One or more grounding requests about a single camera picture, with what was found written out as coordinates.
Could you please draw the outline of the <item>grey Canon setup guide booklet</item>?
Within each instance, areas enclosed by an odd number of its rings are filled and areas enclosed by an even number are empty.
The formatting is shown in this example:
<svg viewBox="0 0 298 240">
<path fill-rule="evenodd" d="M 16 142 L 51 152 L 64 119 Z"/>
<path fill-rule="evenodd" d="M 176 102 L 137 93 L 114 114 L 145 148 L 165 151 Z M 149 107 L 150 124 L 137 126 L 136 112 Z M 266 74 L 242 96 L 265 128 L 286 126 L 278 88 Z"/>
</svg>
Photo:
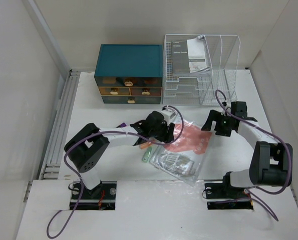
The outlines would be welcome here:
<svg viewBox="0 0 298 240">
<path fill-rule="evenodd" d="M 172 41 L 171 61 L 174 75 L 195 77 L 210 73 L 204 36 Z"/>
</svg>

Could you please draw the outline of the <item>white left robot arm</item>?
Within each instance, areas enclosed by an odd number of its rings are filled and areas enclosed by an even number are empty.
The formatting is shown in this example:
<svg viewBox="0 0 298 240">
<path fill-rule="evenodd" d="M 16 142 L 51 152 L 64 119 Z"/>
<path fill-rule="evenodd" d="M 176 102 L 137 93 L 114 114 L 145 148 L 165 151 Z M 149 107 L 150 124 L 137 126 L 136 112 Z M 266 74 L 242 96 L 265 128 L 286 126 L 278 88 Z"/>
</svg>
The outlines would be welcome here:
<svg viewBox="0 0 298 240">
<path fill-rule="evenodd" d="M 174 141 L 172 122 L 177 113 L 170 108 L 153 111 L 146 119 L 115 129 L 85 125 L 64 147 L 64 151 L 83 181 L 83 192 L 96 198 L 102 190 L 96 164 L 105 150 L 121 146 L 139 146 L 145 142 L 169 144 Z"/>
</svg>

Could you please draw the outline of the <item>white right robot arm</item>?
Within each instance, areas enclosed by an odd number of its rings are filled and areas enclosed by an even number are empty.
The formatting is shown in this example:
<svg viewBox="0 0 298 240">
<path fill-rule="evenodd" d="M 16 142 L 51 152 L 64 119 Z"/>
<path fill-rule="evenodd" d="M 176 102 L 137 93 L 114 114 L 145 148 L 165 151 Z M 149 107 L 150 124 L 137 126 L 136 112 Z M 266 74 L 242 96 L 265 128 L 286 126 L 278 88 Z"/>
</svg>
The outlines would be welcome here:
<svg viewBox="0 0 298 240">
<path fill-rule="evenodd" d="M 211 110 L 201 128 L 214 130 L 216 135 L 230 137 L 232 131 L 242 136 L 253 148 L 248 169 L 227 172 L 221 183 L 205 185 L 208 199 L 237 199 L 248 188 L 259 186 L 282 187 L 292 182 L 292 146 L 259 127 L 256 118 L 248 116 L 243 101 L 223 103 L 226 110 Z"/>
</svg>

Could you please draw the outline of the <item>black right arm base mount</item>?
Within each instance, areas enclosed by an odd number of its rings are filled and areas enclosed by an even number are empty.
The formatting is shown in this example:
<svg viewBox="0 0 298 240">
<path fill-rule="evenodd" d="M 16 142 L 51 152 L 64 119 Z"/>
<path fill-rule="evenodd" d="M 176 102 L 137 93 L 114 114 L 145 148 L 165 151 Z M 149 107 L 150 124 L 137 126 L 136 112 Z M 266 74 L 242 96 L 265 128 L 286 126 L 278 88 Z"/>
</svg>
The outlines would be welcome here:
<svg viewBox="0 0 298 240">
<path fill-rule="evenodd" d="M 202 196 L 208 210 L 253 210 L 250 194 L 223 181 L 205 181 Z"/>
</svg>

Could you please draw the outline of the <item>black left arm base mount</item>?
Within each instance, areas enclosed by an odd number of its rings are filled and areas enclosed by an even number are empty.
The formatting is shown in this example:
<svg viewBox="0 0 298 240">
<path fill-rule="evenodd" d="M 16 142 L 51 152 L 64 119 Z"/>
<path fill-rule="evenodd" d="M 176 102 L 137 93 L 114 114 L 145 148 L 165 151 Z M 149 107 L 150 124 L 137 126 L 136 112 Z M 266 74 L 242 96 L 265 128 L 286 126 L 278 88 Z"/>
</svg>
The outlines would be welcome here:
<svg viewBox="0 0 298 240">
<path fill-rule="evenodd" d="M 73 210 L 78 202 L 78 197 L 81 190 L 80 182 L 69 184 L 68 189 L 71 191 L 71 199 L 69 203 L 70 210 Z M 103 181 L 95 191 L 91 192 L 84 187 L 82 196 L 76 210 L 82 211 L 113 211 L 116 206 L 116 181 Z"/>
</svg>

